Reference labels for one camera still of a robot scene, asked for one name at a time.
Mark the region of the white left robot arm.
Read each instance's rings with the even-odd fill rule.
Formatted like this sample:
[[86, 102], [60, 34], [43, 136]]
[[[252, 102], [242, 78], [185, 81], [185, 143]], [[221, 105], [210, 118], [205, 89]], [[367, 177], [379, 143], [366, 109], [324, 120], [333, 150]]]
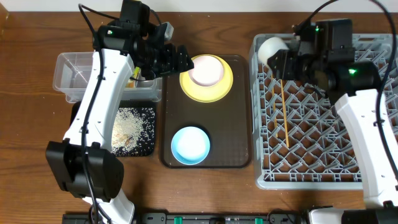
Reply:
[[93, 34], [93, 66], [80, 107], [62, 141], [50, 141], [45, 156], [61, 190], [91, 205], [92, 223], [131, 223], [134, 204], [121, 185], [124, 166], [111, 152], [119, 104], [136, 68], [154, 77], [193, 68], [184, 46], [170, 43], [168, 22], [148, 29], [122, 23]]

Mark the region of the yellow plate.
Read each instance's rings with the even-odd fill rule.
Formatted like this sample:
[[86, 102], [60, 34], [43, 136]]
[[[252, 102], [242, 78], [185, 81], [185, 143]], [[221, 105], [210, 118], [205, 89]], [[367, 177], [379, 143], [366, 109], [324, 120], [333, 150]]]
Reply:
[[233, 86], [233, 72], [228, 63], [219, 56], [218, 58], [224, 68], [224, 74], [222, 80], [209, 87], [199, 86], [193, 83], [188, 76], [187, 72], [182, 72], [179, 76], [180, 86], [183, 92], [191, 99], [200, 103], [212, 103], [222, 99], [228, 94]]

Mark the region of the light blue bowl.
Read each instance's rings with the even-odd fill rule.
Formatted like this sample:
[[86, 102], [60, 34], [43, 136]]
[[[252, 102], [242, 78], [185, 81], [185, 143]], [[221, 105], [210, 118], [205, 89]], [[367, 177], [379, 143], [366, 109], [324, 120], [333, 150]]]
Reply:
[[210, 152], [210, 137], [201, 128], [186, 126], [174, 134], [170, 148], [179, 163], [187, 166], [197, 165], [204, 161]]

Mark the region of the green yellow snack wrapper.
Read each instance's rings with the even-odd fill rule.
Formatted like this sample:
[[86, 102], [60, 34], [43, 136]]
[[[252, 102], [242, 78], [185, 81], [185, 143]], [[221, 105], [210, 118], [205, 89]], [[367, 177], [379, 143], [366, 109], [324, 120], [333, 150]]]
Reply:
[[139, 77], [141, 75], [141, 69], [139, 67], [136, 67], [133, 71], [132, 76], [129, 78], [126, 88], [135, 88], [138, 81], [140, 80]]

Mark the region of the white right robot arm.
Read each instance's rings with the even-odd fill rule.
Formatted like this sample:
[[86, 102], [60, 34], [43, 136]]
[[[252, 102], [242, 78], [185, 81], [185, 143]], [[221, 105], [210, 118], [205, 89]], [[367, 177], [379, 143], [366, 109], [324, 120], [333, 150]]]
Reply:
[[318, 208], [308, 213], [308, 222], [397, 223], [397, 141], [381, 103], [376, 66], [354, 62], [354, 48], [345, 46], [299, 55], [285, 44], [272, 44], [258, 57], [278, 79], [312, 81], [326, 90], [353, 145], [366, 208]]

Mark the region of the cream paper cup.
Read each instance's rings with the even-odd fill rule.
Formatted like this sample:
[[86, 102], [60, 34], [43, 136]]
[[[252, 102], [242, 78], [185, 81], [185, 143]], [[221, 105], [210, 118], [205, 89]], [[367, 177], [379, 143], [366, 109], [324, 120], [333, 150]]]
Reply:
[[257, 57], [264, 65], [268, 66], [267, 60], [274, 56], [278, 50], [288, 50], [288, 46], [279, 37], [271, 37], [261, 44]]

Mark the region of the pink bowl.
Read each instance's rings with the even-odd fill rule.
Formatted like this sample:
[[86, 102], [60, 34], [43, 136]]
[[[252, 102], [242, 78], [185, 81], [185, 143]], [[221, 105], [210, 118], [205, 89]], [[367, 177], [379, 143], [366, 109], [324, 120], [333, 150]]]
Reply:
[[219, 83], [224, 74], [221, 61], [214, 55], [199, 55], [192, 60], [194, 68], [188, 71], [191, 81], [209, 87]]

